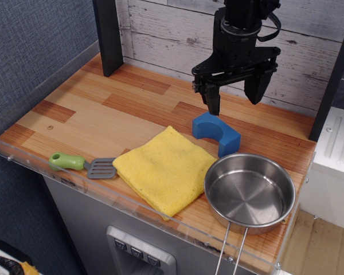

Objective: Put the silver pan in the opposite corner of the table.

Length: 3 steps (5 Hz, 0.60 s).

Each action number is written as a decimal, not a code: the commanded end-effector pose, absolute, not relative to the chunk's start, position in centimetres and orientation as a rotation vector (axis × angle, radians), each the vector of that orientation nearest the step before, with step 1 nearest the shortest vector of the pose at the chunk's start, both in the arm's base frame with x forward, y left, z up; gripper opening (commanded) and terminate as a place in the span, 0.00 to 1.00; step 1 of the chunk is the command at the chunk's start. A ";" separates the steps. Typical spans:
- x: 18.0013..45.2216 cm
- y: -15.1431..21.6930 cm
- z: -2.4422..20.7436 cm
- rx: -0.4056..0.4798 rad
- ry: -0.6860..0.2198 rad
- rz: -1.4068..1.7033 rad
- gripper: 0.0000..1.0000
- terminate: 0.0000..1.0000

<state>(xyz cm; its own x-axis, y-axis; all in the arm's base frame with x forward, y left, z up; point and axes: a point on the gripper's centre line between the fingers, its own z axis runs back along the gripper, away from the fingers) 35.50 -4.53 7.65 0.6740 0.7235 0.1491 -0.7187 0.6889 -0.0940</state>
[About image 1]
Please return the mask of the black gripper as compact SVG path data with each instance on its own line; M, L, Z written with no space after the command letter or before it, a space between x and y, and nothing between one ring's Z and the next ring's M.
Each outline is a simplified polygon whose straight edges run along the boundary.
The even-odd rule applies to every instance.
M259 103L277 70L277 47L257 47L274 39L281 22L272 10L217 10L214 14L212 55L192 69L193 89L201 92L213 116L220 113L219 88L244 82L252 104Z

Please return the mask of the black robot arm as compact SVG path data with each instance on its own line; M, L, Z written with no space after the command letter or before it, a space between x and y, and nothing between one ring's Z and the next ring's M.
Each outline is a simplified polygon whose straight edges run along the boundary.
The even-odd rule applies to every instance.
M252 104L264 96L277 71L278 47L258 47L277 37L282 25L274 10L279 1L225 1L214 14L213 52L192 70L193 89L208 106L220 113L220 88L244 82L244 92Z

